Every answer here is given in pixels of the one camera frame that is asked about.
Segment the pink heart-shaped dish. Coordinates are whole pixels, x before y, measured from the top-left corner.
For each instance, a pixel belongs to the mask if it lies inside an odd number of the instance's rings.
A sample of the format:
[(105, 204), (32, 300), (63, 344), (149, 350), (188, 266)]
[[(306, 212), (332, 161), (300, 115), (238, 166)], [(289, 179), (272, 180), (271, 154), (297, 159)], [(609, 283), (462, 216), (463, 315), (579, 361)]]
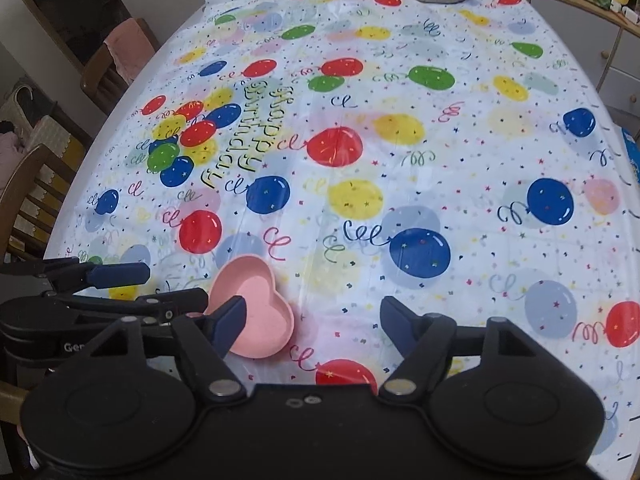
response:
[(254, 360), (280, 352), (293, 335), (295, 318), (262, 258), (242, 255), (228, 261), (214, 279), (205, 313), (213, 313), (234, 296), (245, 300), (246, 323), (230, 351)]

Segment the wooden chair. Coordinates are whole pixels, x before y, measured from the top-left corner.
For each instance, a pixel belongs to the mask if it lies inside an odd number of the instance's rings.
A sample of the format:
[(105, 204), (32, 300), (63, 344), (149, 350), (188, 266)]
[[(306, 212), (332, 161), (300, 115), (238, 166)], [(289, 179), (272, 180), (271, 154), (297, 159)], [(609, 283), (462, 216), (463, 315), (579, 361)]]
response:
[(47, 145), (33, 148), (1, 192), (1, 262), (42, 258), (76, 177)]
[[(145, 35), (152, 42), (156, 53), (160, 50), (160, 43), (154, 32), (143, 18), (135, 18), (135, 20), (139, 22)], [(96, 50), (81, 72), (81, 90), (101, 112), (108, 116), (130, 86), (131, 84), (126, 84), (116, 72), (113, 58), (103, 41), (102, 46)]]

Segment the balloon birthday tablecloth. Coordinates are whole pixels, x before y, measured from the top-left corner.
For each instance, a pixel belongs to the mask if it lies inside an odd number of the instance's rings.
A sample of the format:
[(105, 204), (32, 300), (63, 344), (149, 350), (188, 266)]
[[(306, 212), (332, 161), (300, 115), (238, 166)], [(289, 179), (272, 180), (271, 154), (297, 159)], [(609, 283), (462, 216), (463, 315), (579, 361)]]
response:
[(505, 316), (605, 409), (590, 457), (639, 458), (632, 141), (526, 0), (206, 0), (86, 156), (48, 254), (142, 261), (111, 299), (214, 284), (245, 254), (296, 313), (244, 382), (379, 384), (387, 295)]

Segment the far left wooden chair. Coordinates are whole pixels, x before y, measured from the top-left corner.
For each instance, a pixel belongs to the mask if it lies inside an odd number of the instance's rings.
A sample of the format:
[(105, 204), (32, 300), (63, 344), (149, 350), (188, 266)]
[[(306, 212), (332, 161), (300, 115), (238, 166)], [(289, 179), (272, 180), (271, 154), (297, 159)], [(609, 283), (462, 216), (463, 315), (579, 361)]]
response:
[[(135, 18), (135, 20), (139, 22), (145, 35), (152, 42), (156, 53), (160, 50), (160, 43), (154, 32), (143, 18)], [(116, 72), (113, 58), (103, 41), (102, 46), (96, 50), (81, 72), (81, 90), (101, 112), (108, 116), (130, 86), (131, 84), (126, 84)]]

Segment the pink cloth on chair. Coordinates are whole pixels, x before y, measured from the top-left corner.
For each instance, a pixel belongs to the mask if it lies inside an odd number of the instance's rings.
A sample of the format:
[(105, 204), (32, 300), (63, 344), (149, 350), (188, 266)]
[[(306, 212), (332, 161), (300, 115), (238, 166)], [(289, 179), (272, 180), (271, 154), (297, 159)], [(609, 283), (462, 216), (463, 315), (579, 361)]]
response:
[(152, 42), (134, 18), (121, 22), (104, 39), (116, 72), (126, 84), (132, 84), (154, 56)]

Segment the blue white cardboard box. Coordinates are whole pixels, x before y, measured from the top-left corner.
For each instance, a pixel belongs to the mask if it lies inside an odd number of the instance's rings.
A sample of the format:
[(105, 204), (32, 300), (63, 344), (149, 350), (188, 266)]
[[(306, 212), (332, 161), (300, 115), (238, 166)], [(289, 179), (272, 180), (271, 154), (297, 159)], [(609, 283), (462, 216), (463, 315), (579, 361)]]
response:
[(632, 172), (634, 173), (634, 177), (637, 182), (640, 183), (640, 151), (638, 145), (628, 130), (621, 128), (620, 131), (622, 132), (622, 137), (625, 142), (625, 148), (631, 164)]

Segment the white drawer cabinet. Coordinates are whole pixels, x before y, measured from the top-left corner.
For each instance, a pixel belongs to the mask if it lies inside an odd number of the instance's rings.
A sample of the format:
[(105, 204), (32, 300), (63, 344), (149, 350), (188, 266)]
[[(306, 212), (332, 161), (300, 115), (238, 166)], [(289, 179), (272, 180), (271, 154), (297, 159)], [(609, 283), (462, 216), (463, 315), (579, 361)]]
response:
[(528, 0), (562, 39), (614, 122), (639, 137), (639, 27), (587, 0)]

